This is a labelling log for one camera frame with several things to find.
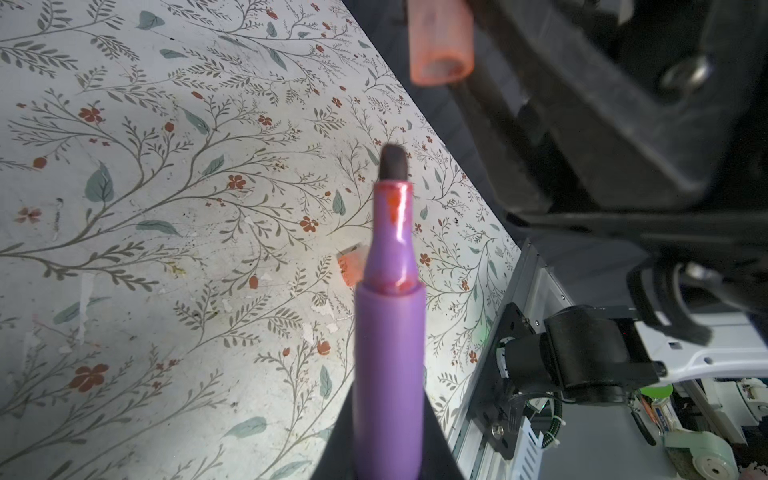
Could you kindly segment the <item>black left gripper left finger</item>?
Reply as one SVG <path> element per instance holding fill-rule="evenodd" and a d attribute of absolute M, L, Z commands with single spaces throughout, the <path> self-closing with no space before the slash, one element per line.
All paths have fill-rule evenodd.
<path fill-rule="evenodd" d="M 312 473 L 311 480 L 355 480 L 355 387 L 353 383 L 344 400 L 327 445 Z"/>

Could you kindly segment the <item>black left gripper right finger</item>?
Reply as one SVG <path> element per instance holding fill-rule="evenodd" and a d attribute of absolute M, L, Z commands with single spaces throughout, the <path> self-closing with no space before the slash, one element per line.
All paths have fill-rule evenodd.
<path fill-rule="evenodd" d="M 464 480 L 427 394 L 424 394 L 424 427 L 421 480 Z"/>

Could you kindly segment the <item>purple marker pen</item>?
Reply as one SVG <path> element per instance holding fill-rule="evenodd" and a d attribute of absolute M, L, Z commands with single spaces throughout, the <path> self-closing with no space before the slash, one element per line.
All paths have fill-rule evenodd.
<path fill-rule="evenodd" d="M 353 451 L 359 479 L 420 475 L 426 291 L 412 226 L 407 155 L 387 144 L 373 185 L 372 241 L 355 287 Z"/>

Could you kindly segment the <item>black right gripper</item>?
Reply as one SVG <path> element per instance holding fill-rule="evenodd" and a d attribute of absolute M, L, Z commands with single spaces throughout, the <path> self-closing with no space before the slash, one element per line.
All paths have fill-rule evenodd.
<path fill-rule="evenodd" d="M 626 21 L 574 1 L 469 9 L 538 123 L 483 66 L 452 90 L 509 215 L 766 208 L 765 2 L 638 1 Z"/>

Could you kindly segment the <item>translucent pink pen cap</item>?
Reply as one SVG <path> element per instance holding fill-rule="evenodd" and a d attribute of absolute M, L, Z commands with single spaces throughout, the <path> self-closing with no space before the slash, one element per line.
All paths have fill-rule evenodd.
<path fill-rule="evenodd" d="M 419 87 L 456 83 L 475 65 L 474 23 L 464 0 L 408 0 L 409 72 Z"/>

